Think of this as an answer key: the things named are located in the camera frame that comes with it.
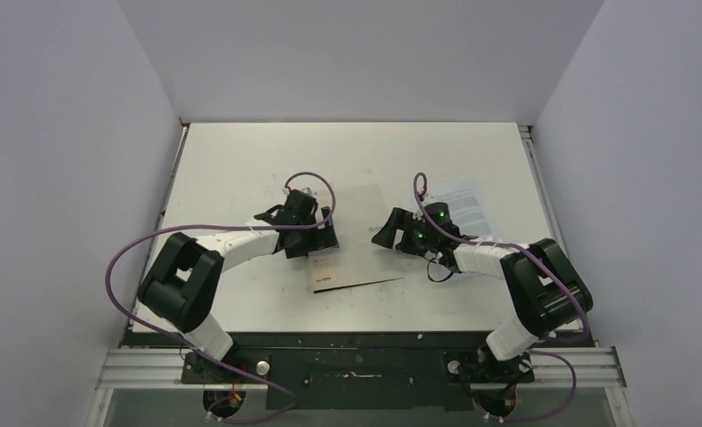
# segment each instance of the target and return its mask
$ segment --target screw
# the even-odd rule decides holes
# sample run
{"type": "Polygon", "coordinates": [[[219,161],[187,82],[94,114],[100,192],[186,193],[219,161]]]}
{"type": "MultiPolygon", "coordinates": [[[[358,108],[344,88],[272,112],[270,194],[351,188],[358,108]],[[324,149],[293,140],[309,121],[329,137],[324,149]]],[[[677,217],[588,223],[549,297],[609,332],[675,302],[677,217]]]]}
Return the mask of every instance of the screw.
{"type": "Polygon", "coordinates": [[[261,376],[265,376],[270,371],[270,364],[265,360],[260,360],[256,364],[256,373],[261,376]]]}
{"type": "Polygon", "coordinates": [[[461,362],[457,360],[450,360],[448,362],[448,372],[451,373],[452,375],[455,375],[458,373],[458,368],[461,366],[461,362]]]}

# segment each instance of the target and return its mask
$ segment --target metal frame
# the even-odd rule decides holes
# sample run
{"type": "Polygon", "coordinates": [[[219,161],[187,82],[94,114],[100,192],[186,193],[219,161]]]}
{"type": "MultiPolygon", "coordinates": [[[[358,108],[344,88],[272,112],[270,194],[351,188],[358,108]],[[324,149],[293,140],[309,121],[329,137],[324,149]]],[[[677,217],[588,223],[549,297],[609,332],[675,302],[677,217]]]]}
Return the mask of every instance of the metal frame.
{"type": "MultiPolygon", "coordinates": [[[[334,349],[353,351],[356,349],[334,349]]],[[[576,370],[577,387],[615,389],[625,387],[625,379],[614,348],[543,349],[568,359],[576,370]]],[[[181,372],[190,350],[177,349],[115,349],[107,353],[101,370],[99,390],[229,390],[232,384],[183,384],[181,372]]],[[[571,376],[558,359],[542,355],[531,356],[535,381],[521,388],[568,388],[571,376]]],[[[502,384],[471,384],[472,389],[502,388],[502,384]]],[[[263,384],[237,384],[236,390],[267,390],[263,384]]]]}
{"type": "MultiPolygon", "coordinates": [[[[545,182],[534,154],[530,129],[518,126],[520,137],[526,150],[529,166],[534,175],[544,211],[545,218],[553,237],[565,249],[561,230],[549,202],[545,182]]],[[[172,165],[170,180],[166,189],[163,204],[160,208],[157,225],[165,215],[166,206],[172,191],[177,167],[185,147],[189,126],[184,125],[175,160],[172,165]]],[[[153,245],[149,250],[147,265],[153,254],[153,245]]],[[[247,348],[281,349],[281,350],[334,350],[354,351],[368,349],[394,350],[441,350],[447,352],[453,349],[473,349],[476,342],[483,342],[486,334],[472,333],[429,333],[426,340],[415,334],[233,334],[238,342],[247,348]]],[[[172,348],[171,340],[159,334],[136,334],[130,329],[126,331],[125,346],[134,348],[113,349],[107,353],[104,366],[97,384],[97,391],[91,406],[86,425],[99,427],[104,425],[112,399],[113,390],[221,390],[229,389],[229,383],[184,384],[181,374],[184,367],[184,357],[190,350],[172,348]]],[[[625,402],[625,378],[617,353],[614,348],[594,347],[588,341],[586,347],[544,349],[551,350],[568,359],[577,373],[577,387],[603,388],[607,394],[613,420],[618,426],[633,426],[633,420],[625,402]]],[[[531,356],[535,381],[522,384],[522,388],[555,389],[567,388],[571,384],[568,368],[559,360],[542,356],[531,356]]],[[[501,384],[471,384],[473,390],[502,388],[501,384]]],[[[241,383],[236,390],[266,390],[267,386],[259,383],[241,383]]]]}

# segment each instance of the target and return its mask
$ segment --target gray wall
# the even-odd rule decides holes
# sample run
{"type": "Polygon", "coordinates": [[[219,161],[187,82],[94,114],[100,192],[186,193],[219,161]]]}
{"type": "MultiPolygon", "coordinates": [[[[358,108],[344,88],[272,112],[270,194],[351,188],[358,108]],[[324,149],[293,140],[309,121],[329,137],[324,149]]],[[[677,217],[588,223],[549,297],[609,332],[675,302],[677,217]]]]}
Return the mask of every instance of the gray wall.
{"type": "Polygon", "coordinates": [[[83,422],[179,136],[117,3],[0,1],[0,426],[83,422]]]}
{"type": "Polygon", "coordinates": [[[602,0],[119,0],[186,121],[533,123],[602,0]]]}
{"type": "Polygon", "coordinates": [[[702,1],[608,0],[537,121],[639,425],[702,425],[702,1]]]}

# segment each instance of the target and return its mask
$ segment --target white table surface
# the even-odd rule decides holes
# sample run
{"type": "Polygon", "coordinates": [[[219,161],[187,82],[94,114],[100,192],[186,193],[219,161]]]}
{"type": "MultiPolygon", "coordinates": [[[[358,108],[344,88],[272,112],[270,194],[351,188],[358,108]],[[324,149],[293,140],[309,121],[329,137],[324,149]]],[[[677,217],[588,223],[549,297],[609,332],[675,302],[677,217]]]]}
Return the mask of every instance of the white table surface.
{"type": "MultiPolygon", "coordinates": [[[[338,188],[378,184],[388,208],[411,191],[417,171],[430,186],[474,180],[506,241],[550,236],[518,127],[483,123],[193,124],[161,226],[242,224],[282,203],[285,178],[303,170],[338,188]]],[[[231,332],[489,331],[514,313],[503,281],[432,283],[424,260],[401,260],[402,280],[314,294],[305,258],[260,257],[221,276],[212,313],[231,332]]],[[[146,306],[138,315],[170,327],[146,306]]]]}

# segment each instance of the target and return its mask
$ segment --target paper sheet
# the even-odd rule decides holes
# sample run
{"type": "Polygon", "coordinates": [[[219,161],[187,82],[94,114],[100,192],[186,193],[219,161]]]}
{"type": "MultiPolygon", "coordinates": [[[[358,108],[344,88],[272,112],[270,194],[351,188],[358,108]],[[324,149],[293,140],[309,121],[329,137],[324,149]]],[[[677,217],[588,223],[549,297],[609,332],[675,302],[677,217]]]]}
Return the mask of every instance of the paper sheet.
{"type": "MultiPolygon", "coordinates": [[[[375,226],[390,215],[379,186],[340,188],[335,194],[338,208],[333,223],[340,247],[309,255],[314,292],[403,278],[398,254],[371,243],[375,226]]],[[[322,191],[317,196],[328,200],[322,191]]]]}

